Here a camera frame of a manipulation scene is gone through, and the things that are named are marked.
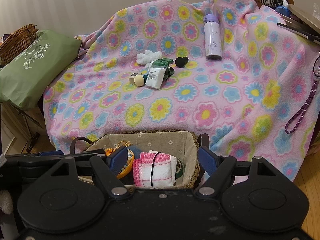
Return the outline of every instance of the green fabric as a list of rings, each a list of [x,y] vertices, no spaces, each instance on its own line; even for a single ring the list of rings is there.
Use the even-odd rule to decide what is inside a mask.
[[[172,58],[161,58],[152,63],[152,67],[167,68],[164,73],[163,81],[168,81],[169,78],[174,74],[174,69],[169,67],[170,64],[173,64]]]
[[[50,30],[0,70],[0,102],[22,110],[36,106],[45,88],[77,56],[81,40]]]

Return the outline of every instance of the purple lanyard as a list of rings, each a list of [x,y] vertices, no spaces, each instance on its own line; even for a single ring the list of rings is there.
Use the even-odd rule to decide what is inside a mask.
[[[287,124],[285,125],[285,132],[287,134],[291,134],[293,133],[299,126],[299,124],[301,123],[308,107],[310,106],[315,94],[316,94],[316,90],[317,90],[317,87],[318,87],[318,82],[320,81],[320,68],[318,67],[316,70],[315,70],[315,66],[316,66],[316,62],[320,59],[320,56],[316,59],[314,65],[313,65],[313,73],[315,75],[314,79],[313,79],[313,85],[312,85],[312,88],[311,88],[311,91],[310,91],[310,94],[307,98],[307,100],[305,101],[305,103],[303,104],[303,106],[300,108],[300,110],[287,122]],[[292,123],[292,121],[294,119],[296,119],[299,115],[301,114],[301,117],[300,119],[298,120],[297,124],[295,125],[295,127],[291,130],[291,131],[288,131],[288,127],[289,125]]]

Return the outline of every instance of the blue gripper pad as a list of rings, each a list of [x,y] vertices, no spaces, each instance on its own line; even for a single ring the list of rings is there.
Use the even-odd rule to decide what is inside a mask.
[[[202,147],[198,150],[198,160],[200,165],[204,170],[211,176],[217,169],[217,163],[215,158],[213,158],[205,149]]]
[[[128,161],[128,149],[127,147],[120,147],[116,149],[112,154],[110,154],[107,159],[107,164],[110,163],[109,168],[111,171],[118,175],[122,169],[122,167]]]
[[[51,152],[43,152],[40,153],[39,156],[54,156],[54,155],[64,155],[63,151],[51,151]]]

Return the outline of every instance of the green scrunchie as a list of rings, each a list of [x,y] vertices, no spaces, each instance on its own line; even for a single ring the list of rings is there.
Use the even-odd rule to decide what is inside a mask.
[[[163,77],[163,81],[168,81],[169,78],[171,77],[171,75],[174,74],[174,69],[173,67],[170,67],[169,65],[173,64],[173,59],[172,58],[161,58],[161,59],[157,59],[152,63],[153,67],[161,67],[164,68],[166,67],[165,73],[164,73],[164,77]]]

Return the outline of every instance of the blue lid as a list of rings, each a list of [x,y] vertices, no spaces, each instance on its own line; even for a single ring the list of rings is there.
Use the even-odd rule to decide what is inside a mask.
[[[214,14],[207,14],[206,16],[203,17],[203,22],[216,22],[219,23],[218,18]]]
[[[290,10],[285,6],[278,6],[275,11],[287,17],[290,17],[291,15]]]

